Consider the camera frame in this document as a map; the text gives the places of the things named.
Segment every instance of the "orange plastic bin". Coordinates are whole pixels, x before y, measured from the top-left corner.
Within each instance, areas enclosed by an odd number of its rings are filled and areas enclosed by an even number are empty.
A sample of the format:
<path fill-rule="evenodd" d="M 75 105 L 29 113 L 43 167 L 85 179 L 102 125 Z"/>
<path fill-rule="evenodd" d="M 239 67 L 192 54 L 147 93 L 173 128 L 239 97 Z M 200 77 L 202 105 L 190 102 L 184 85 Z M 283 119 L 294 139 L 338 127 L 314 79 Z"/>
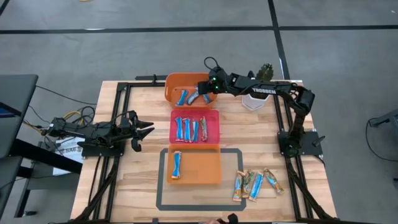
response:
<path fill-rule="evenodd" d="M 172 179 L 174 152 L 181 152 L 181 178 Z M 219 145 L 170 145 L 167 151 L 167 182 L 169 184 L 220 184 L 221 151 Z"/>
<path fill-rule="evenodd" d="M 206 104 L 203 96 L 199 96 L 192 105 L 177 106 L 176 103 L 181 97 L 182 90 L 188 90 L 187 96 L 195 91 L 198 82 L 207 81 L 208 73 L 171 73 L 166 78 L 164 96 L 173 109 L 203 110 L 211 109 L 217 96 L 209 93 L 211 102 Z"/>

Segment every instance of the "wooden tabletop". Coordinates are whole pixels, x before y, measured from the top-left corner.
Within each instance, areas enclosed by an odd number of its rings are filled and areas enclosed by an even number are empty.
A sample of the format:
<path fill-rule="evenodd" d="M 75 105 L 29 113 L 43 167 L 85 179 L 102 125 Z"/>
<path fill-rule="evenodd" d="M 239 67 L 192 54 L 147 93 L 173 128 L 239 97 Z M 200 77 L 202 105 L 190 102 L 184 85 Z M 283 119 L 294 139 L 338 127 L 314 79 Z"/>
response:
<path fill-rule="evenodd" d="M 99 93 L 94 122 L 109 121 L 116 94 L 117 81 L 105 81 Z M 119 112 L 123 105 L 121 97 Z M 282 116 L 287 125 L 284 104 L 280 98 Z M 220 112 L 220 146 L 238 148 L 243 153 L 244 169 L 270 169 L 285 190 L 285 194 L 276 195 L 269 189 L 261 190 L 257 202 L 247 202 L 246 208 L 235 212 L 241 222 L 292 221 L 294 211 L 289 190 L 284 158 L 279 154 L 277 132 L 279 130 L 273 98 L 269 98 L 265 107 L 250 112 L 241 104 L 241 96 L 219 94 L 214 109 Z M 159 154 L 169 145 L 169 127 L 171 107 L 164 98 L 163 87 L 134 87 L 130 94 L 128 110 L 135 110 L 142 121 L 155 123 L 155 130 L 142 142 L 142 152 L 134 152 L 130 141 L 126 141 L 126 151 L 119 164 L 119 172 L 114 196 L 111 222 L 151 222 L 158 218 L 160 222 L 205 222 L 223 218 L 232 212 L 181 212 L 159 211 L 155 205 Z M 312 117 L 306 117 L 304 127 L 312 129 Z M 83 163 L 71 218 L 77 217 L 87 206 L 97 157 L 90 157 Z M 302 156 L 303 168 L 309 191 L 317 202 L 331 216 L 336 216 L 328 179 L 323 164 L 314 156 Z M 94 187 L 96 192 L 101 166 Z M 297 189 L 301 214 L 305 217 L 302 194 Z M 105 192 L 101 203 L 100 218 L 104 217 Z"/>

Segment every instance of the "floor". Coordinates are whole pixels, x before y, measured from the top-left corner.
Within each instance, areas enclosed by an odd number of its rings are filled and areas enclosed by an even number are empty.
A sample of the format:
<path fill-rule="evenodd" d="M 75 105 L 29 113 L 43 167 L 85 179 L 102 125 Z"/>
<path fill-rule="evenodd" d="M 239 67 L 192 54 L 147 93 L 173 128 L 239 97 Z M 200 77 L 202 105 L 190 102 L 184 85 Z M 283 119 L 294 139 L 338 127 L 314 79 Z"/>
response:
<path fill-rule="evenodd" d="M 397 1 L 274 0 L 280 36 L 268 29 L 275 21 L 272 23 L 265 0 L 0 0 L 3 2 L 8 4 L 0 16 L 0 73 L 38 74 L 38 85 L 82 101 L 96 102 L 103 80 L 207 72 L 203 59 L 210 55 L 227 72 L 243 75 L 263 63 L 273 63 L 275 78 L 303 80 L 317 96 L 312 116 L 318 132 L 326 136 L 322 147 L 338 216 L 358 222 L 396 223 L 398 190 L 392 178 L 398 177 L 398 163 L 372 154 L 365 141 L 365 125 L 369 118 L 398 108 L 398 30 L 383 27 L 398 24 Z M 212 32 L 124 29 L 187 26 L 265 28 Z M 319 29 L 289 30 L 292 26 Z M 325 30 L 325 26 L 358 30 Z M 102 28 L 115 32 L 62 31 Z M 39 29 L 61 31 L 32 34 Z M 18 34 L 3 30 L 17 30 Z M 275 37 L 282 41 L 285 57 Z M 47 120 L 82 106 L 40 89 L 30 105 Z M 31 110 L 25 118 L 42 124 Z M 379 155 L 398 159 L 398 140 L 389 125 L 371 128 L 368 134 Z M 41 139 L 24 126 L 19 138 L 32 144 Z M 69 219 L 76 188 L 35 191 L 27 209 L 39 213 L 14 219 L 23 185 L 23 180 L 14 184 L 0 223 Z"/>

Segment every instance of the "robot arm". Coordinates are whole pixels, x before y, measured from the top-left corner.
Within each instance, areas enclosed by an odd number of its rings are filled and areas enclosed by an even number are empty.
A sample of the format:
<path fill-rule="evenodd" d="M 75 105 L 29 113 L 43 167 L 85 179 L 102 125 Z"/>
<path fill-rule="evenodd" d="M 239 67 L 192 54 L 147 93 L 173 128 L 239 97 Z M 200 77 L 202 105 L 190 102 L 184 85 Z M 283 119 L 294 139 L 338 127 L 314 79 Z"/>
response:
<path fill-rule="evenodd" d="M 152 122 L 138 120 L 135 111 L 128 111 L 121 114 L 121 123 L 116 125 L 113 121 L 99 122 L 95 124 L 79 125 L 66 122 L 63 118 L 54 118 L 50 127 L 45 130 L 42 135 L 48 134 L 52 137 L 74 136 L 84 138 L 84 142 L 78 142 L 78 145 L 85 147 L 107 147 L 112 148 L 115 143 L 131 139 L 131 146 L 136 152 L 141 151 L 141 145 L 138 140 L 143 140 L 155 128 L 147 128 L 152 126 Z"/>
<path fill-rule="evenodd" d="M 308 89 L 291 82 L 262 82 L 231 73 L 227 75 L 219 66 L 210 69 L 209 80 L 198 83 L 199 94 L 230 93 L 234 96 L 257 93 L 281 96 L 294 110 L 295 119 L 289 130 L 289 147 L 301 148 L 305 116 L 309 114 L 315 95 Z"/>

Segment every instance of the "red tray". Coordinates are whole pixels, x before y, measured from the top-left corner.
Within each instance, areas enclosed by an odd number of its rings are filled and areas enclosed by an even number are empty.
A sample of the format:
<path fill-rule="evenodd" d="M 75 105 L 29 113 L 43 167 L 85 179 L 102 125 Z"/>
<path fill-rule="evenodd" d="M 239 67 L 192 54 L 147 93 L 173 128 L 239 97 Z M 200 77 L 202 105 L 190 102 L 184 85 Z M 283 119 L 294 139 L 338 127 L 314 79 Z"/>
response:
<path fill-rule="evenodd" d="M 198 142 L 186 143 L 175 141 L 177 137 L 177 122 L 175 122 L 175 118 L 177 117 L 191 119 L 191 135 L 193 134 L 192 120 L 199 121 L 200 118 L 205 117 L 207 123 L 207 141 L 201 140 L 202 128 L 200 123 L 198 129 Z M 170 118 L 169 140 L 171 144 L 219 144 L 220 115 L 218 114 L 218 110 L 173 110 Z"/>

